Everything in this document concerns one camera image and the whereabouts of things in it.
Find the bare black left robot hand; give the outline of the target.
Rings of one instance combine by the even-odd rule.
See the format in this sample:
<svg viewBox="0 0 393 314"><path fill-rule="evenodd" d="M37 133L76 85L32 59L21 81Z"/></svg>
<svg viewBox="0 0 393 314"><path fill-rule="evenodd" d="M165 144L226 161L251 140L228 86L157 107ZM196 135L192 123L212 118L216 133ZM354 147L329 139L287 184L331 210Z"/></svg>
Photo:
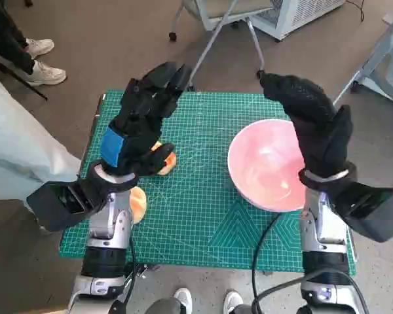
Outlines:
<svg viewBox="0 0 393 314"><path fill-rule="evenodd" d="M141 79L130 79L121 109L102 137L101 160L106 173L143 177L166 166L174 145L153 147L161 136L162 121L176 110L191 73L189 66L176 67L176 63L168 61Z"/></svg>

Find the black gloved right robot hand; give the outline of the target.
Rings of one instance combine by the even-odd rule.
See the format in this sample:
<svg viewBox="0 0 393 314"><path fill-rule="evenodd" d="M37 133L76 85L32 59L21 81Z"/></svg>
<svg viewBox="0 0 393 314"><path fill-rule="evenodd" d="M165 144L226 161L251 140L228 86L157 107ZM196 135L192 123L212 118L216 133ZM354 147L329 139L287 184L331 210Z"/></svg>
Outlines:
<svg viewBox="0 0 393 314"><path fill-rule="evenodd" d="M350 167L353 123L348 105L336 109L319 85L294 75L264 73L260 84L264 96L281 103L292 121L306 170L328 178Z"/></svg>

